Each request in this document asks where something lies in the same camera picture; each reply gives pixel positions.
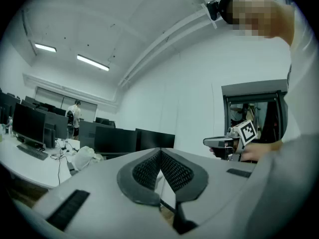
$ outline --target white desk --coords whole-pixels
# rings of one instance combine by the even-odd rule
[[[63,141],[58,140],[59,144],[63,146]],[[79,149],[80,142],[76,140],[68,140],[73,148]],[[50,158],[52,154],[59,154],[61,147],[57,144],[54,149],[46,149],[44,152],[49,156],[45,160],[40,160],[32,157],[17,148],[21,144],[16,137],[11,135],[3,135],[2,142],[0,142],[0,162],[12,174],[31,182],[35,185],[51,189],[59,185],[58,169],[59,160]],[[70,152],[64,154],[69,162],[71,162],[72,148],[69,144],[66,147]],[[71,177],[70,171],[67,167],[65,158],[60,160],[60,183],[66,181]]]

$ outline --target bottle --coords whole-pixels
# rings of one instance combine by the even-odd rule
[[[10,120],[10,122],[9,122],[9,134],[10,134],[11,136],[13,136],[13,133],[12,133],[13,119],[12,119],[12,117],[9,117],[9,120]]]

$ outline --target black strap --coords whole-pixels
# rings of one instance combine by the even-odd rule
[[[89,195],[90,193],[84,190],[75,190],[47,221],[57,229],[64,231]]]

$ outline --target black rubber pad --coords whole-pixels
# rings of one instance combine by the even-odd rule
[[[90,193],[84,190],[75,190],[47,221],[57,229],[64,231],[89,195]]]
[[[238,170],[235,168],[230,168],[227,170],[227,173],[231,173],[231,174],[235,174],[241,177],[245,177],[245,178],[249,178],[251,175],[251,172],[247,172],[247,171],[242,171],[242,170]]]

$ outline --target wall trim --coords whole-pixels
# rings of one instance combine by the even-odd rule
[[[58,83],[54,83],[33,75],[28,75],[23,73],[23,81],[26,86],[41,87],[46,90],[56,92],[58,94],[67,95],[72,98],[81,99],[83,101],[95,104],[95,105],[105,105],[110,108],[117,109],[119,107],[118,101],[118,88],[116,89],[113,99],[108,100],[87,92],[83,92],[77,89],[69,88]]]

